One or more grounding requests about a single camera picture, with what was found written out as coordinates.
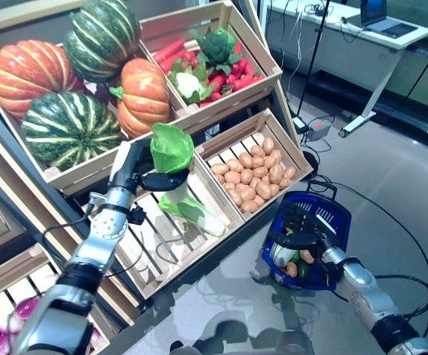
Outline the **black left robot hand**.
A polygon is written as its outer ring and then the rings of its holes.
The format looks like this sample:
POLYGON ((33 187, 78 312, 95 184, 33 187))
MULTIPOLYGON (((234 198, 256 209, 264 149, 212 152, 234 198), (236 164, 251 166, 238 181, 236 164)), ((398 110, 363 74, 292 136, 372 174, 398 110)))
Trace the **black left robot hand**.
POLYGON ((132 144, 120 168, 120 185, 132 194, 135 194, 138 187, 149 192, 172 191, 187 180, 187 168, 179 172, 153 172, 154 158, 150 145, 150 138, 132 144))

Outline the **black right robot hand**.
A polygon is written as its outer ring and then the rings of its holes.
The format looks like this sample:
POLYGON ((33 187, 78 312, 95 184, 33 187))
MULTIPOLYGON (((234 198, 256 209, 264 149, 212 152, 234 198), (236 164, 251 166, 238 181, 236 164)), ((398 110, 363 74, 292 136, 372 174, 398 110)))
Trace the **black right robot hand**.
POLYGON ((278 210, 279 224, 273 225, 270 238, 279 246, 293 250, 307 250, 313 256, 335 246, 336 233, 316 215, 294 203, 278 210))

